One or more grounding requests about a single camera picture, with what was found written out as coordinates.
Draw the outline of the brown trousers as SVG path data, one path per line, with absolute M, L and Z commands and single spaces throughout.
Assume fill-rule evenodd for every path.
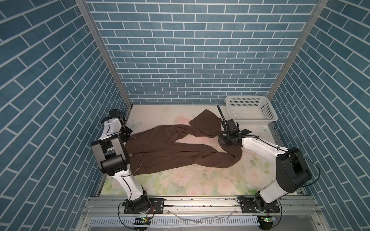
M 240 147 L 222 146 L 219 152 L 206 144 L 179 142 L 188 135 L 217 137 L 221 134 L 221 123 L 221 118 L 204 110 L 187 125 L 160 125 L 134 134 L 125 144 L 131 169 L 140 175 L 193 164 L 214 168 L 233 166 L 242 157 Z

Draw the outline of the white plastic basket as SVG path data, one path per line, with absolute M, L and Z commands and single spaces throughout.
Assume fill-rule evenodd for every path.
M 265 96 L 227 96 L 229 117 L 241 125 L 268 125 L 278 121 L 271 102 Z

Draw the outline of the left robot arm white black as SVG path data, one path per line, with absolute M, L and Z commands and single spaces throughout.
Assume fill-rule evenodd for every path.
M 99 139 L 91 142 L 91 149 L 99 170 L 114 178 L 127 194 L 124 202 L 128 212 L 144 214 L 150 211 L 151 202 L 142 185 L 131 171 L 130 155 L 124 144 L 132 138 L 132 130 L 126 127 L 126 114 L 112 109 L 103 118 L 103 132 Z

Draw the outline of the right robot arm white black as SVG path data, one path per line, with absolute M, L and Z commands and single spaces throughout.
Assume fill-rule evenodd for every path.
M 240 130 L 234 120 L 222 122 L 223 133 L 219 143 L 227 147 L 240 146 L 275 162 L 276 179 L 255 194 L 254 206 L 265 212 L 281 197 L 295 192 L 312 178 L 312 173 L 298 148 L 278 147 L 249 130 Z

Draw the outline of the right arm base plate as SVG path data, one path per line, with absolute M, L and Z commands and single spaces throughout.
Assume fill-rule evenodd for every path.
M 281 212 L 277 200 L 273 201 L 272 203 L 265 203 L 259 198 L 238 196 L 236 201 L 240 204 L 242 213 Z

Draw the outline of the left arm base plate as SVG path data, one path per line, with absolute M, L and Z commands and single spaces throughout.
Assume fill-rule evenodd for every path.
M 138 198 L 129 201 L 125 206 L 124 214 L 162 214 L 164 198 Z

